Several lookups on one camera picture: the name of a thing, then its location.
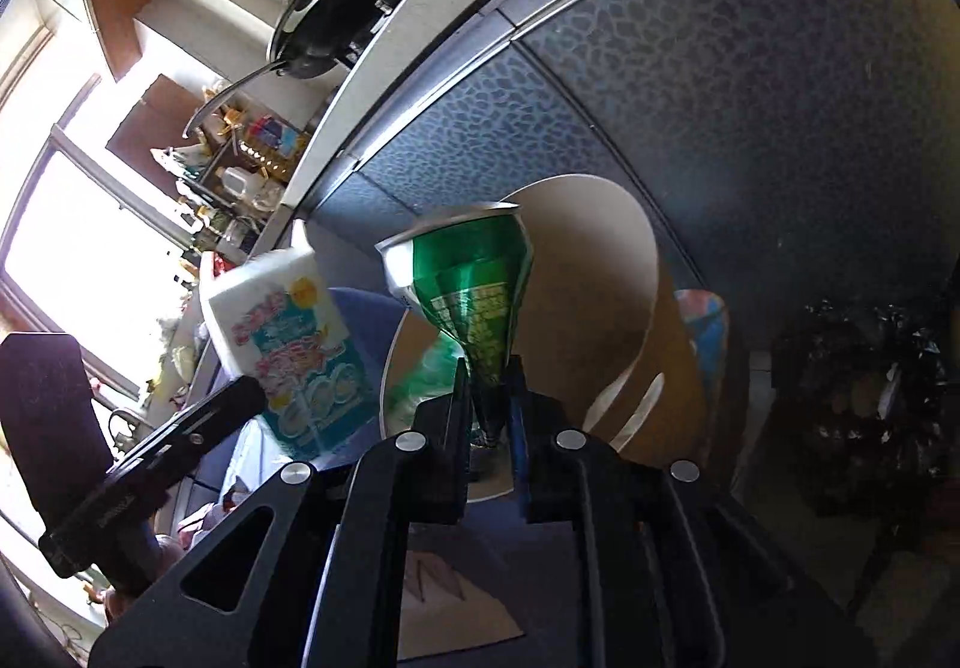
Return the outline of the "green snack bag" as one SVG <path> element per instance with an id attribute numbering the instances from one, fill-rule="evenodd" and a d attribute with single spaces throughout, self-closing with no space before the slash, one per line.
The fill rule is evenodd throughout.
<path id="1" fill-rule="evenodd" d="M 506 423 L 501 397 L 534 248 L 514 202 L 441 210 L 376 244 L 389 291 L 459 345 L 485 443 Z"/>

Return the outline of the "blue patterned tablecloth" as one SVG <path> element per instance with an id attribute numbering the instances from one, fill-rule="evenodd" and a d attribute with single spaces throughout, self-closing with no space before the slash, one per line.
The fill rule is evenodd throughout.
<path id="1" fill-rule="evenodd" d="M 529 525 L 512 496 L 452 525 L 413 509 L 444 485 L 433 446 L 374 444 L 359 457 L 324 548 L 318 471 L 244 648 L 254 666 L 571 666 L 573 533 Z"/>

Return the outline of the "white tissue pack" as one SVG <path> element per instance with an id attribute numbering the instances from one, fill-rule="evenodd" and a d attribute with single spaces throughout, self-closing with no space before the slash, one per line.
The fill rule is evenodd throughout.
<path id="1" fill-rule="evenodd" d="M 373 418 L 366 363 L 311 249 L 275 249 L 207 273 L 200 302 L 224 369 L 265 392 L 259 421 L 286 457 L 319 459 Z"/>

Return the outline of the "white plastic jug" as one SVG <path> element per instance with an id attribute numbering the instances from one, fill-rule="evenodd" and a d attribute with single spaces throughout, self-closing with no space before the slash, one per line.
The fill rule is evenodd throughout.
<path id="1" fill-rule="evenodd" d="M 262 174 L 251 173 L 241 166 L 224 166 L 217 171 L 217 175 L 226 192 L 247 203 L 251 203 L 257 197 L 265 182 Z"/>

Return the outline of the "cooking oil bottle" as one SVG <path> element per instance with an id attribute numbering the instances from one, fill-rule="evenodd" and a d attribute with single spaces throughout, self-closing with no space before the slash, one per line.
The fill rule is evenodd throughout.
<path id="1" fill-rule="evenodd" d="M 306 145 L 308 140 L 299 137 L 288 147 L 288 153 L 283 153 L 283 147 L 274 148 L 267 143 L 251 139 L 241 140 L 239 151 L 257 168 L 265 171 L 272 179 L 278 180 L 281 186 L 286 186 L 298 168 L 299 160 L 306 152 Z"/>

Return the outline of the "black wok with lid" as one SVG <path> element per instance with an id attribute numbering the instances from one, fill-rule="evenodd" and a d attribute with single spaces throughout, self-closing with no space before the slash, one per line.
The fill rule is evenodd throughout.
<path id="1" fill-rule="evenodd" d="M 265 62 L 200 106 L 185 124 L 189 139 L 233 93 L 263 75 L 313 80 L 336 65 L 352 69 L 374 29 L 402 0 L 288 0 L 275 22 Z"/>

